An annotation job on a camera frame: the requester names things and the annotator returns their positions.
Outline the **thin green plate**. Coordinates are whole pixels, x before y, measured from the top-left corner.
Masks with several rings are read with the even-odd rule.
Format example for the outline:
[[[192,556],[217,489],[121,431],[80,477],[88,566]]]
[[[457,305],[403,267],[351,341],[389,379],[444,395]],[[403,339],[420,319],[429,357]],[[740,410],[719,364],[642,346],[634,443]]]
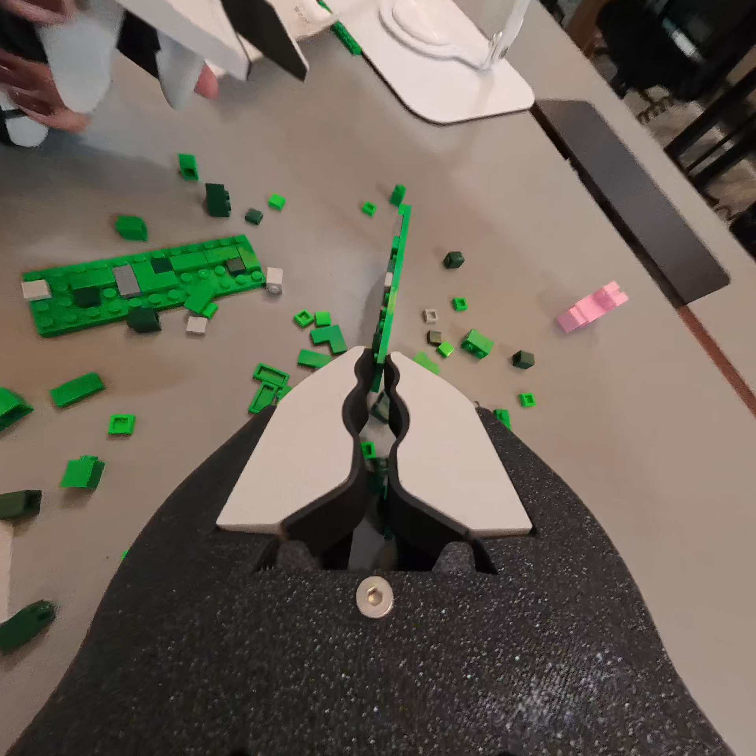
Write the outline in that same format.
[[[363,55],[363,51],[359,43],[354,39],[354,37],[351,35],[351,33],[348,32],[344,24],[336,20],[334,23],[332,23],[329,27],[330,32],[333,36],[335,36],[343,45],[343,47],[352,55],[352,56],[361,56]]]

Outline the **person's left hand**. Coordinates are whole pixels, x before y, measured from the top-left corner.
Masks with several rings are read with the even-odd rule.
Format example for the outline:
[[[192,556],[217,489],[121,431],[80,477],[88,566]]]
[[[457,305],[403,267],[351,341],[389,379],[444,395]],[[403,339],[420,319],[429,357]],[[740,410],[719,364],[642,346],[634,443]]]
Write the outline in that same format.
[[[43,126],[80,133],[91,122],[88,114],[64,104],[46,63],[1,50],[1,87],[20,111]]]

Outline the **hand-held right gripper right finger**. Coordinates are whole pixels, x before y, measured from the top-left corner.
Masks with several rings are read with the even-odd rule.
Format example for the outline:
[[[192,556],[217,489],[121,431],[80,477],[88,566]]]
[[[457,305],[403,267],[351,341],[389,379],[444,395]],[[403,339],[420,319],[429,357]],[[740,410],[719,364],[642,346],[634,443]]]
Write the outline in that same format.
[[[525,507],[477,406],[400,352],[385,362],[389,452],[385,524],[402,569],[443,570],[451,554],[476,572],[495,572],[483,541],[526,536]]]

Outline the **white book stand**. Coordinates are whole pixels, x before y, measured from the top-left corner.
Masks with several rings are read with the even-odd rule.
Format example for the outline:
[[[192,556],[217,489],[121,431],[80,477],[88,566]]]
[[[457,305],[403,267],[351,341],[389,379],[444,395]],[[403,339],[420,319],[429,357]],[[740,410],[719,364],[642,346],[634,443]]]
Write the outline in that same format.
[[[436,125],[529,110],[532,87],[505,59],[531,3],[484,2],[486,34],[452,1],[329,2],[402,104]]]

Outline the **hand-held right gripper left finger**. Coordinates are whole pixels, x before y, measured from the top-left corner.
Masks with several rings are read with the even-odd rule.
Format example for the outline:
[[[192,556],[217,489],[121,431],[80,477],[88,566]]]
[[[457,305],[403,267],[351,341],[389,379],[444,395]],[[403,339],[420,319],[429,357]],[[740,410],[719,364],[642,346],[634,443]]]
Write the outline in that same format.
[[[250,457],[216,527],[298,541],[323,568],[347,570],[367,506],[366,423],[367,348],[354,346],[252,422]]]

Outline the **black chair base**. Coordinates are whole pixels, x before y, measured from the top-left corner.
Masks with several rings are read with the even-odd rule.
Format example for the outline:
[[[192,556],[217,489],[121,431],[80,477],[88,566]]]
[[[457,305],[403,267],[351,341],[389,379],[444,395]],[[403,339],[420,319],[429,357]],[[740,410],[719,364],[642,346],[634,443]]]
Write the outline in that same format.
[[[754,46],[754,1],[614,1],[597,15],[624,98],[661,87],[690,102],[716,89]]]

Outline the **pink brick pig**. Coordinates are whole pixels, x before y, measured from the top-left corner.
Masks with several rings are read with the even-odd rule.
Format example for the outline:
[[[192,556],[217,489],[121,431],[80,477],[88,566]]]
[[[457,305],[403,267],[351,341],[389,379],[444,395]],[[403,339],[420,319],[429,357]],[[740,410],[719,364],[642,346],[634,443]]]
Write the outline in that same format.
[[[599,320],[600,317],[625,304],[628,300],[629,296],[617,282],[612,281],[576,302],[562,315],[557,316],[556,323],[565,333],[569,334]]]

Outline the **bright green brick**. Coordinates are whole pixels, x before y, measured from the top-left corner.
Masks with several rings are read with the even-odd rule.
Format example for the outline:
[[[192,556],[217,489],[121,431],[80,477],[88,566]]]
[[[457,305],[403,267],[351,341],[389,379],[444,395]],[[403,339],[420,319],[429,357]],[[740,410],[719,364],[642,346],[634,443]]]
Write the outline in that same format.
[[[49,392],[54,406],[68,408],[106,389],[99,373],[89,372],[62,383]]]

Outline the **large green brick plate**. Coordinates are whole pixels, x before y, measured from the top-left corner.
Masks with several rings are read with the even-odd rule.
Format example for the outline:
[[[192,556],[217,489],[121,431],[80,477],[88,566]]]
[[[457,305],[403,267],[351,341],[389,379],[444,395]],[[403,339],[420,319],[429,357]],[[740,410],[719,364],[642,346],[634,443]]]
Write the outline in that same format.
[[[243,234],[26,272],[22,284],[49,292],[30,301],[35,329],[55,337],[124,321],[139,309],[185,308],[212,317],[217,300],[266,285]]]

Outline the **black desk strip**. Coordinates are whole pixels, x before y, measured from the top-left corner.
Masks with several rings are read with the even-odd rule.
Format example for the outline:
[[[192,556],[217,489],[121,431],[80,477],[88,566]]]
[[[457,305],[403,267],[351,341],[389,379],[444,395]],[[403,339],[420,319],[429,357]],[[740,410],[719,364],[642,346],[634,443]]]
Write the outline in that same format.
[[[532,113],[674,308],[730,285],[729,273],[592,104],[540,99]]]

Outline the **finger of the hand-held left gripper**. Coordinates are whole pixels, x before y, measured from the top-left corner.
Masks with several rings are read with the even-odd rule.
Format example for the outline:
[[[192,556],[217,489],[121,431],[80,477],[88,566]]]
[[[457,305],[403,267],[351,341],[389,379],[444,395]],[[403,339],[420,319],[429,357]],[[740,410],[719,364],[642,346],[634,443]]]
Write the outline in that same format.
[[[233,78],[247,79],[250,59],[220,1],[121,1],[119,4]]]
[[[308,62],[270,2],[222,1],[222,7],[240,40],[298,81],[306,80]]]

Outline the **dark green long brick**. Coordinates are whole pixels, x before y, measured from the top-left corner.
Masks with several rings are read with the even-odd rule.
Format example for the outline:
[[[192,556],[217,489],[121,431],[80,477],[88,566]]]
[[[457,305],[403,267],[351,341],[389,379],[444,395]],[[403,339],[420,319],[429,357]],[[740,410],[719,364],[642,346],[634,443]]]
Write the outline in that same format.
[[[24,489],[1,494],[1,520],[11,522],[38,515],[42,498],[43,493],[39,489]]]

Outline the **green mosaic tile panel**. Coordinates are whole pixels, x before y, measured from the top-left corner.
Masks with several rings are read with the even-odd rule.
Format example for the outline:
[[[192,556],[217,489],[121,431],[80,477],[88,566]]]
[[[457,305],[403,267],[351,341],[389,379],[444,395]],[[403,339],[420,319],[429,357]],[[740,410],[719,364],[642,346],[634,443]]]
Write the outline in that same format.
[[[385,360],[389,354],[389,343],[411,222],[411,209],[411,205],[407,203],[402,203],[398,207],[396,233],[392,238],[389,262],[383,280],[380,310],[371,343],[373,354],[371,392],[374,393],[381,390]]]

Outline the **grey desk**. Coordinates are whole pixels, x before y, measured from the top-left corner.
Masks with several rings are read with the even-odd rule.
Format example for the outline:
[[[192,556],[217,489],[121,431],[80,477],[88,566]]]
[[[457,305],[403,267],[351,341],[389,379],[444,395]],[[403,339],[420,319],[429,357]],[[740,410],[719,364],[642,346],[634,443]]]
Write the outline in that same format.
[[[83,138],[2,148],[2,385],[34,411],[2,434],[2,490],[43,507],[14,543],[11,606],[59,614],[2,659],[2,754],[80,650],[124,550],[164,500],[248,418],[260,361],[292,378],[302,308],[329,309],[369,342],[395,213],[413,204],[392,348],[423,343],[421,310],[470,309],[494,353],[441,362],[591,509],[648,603],[677,670],[737,754],[754,754],[754,416],[529,113],[439,128],[411,116],[330,35],[306,45],[305,85],[256,67],[218,103],[170,110],[118,61]],[[141,215],[149,249],[242,233],[271,193],[282,213],[250,229],[283,296],[222,303],[206,336],[180,311],[163,332],[124,324],[40,339],[20,275],[118,254],[111,215]],[[556,318],[615,281],[629,300],[565,333]],[[50,390],[83,373],[106,389],[68,408]]]

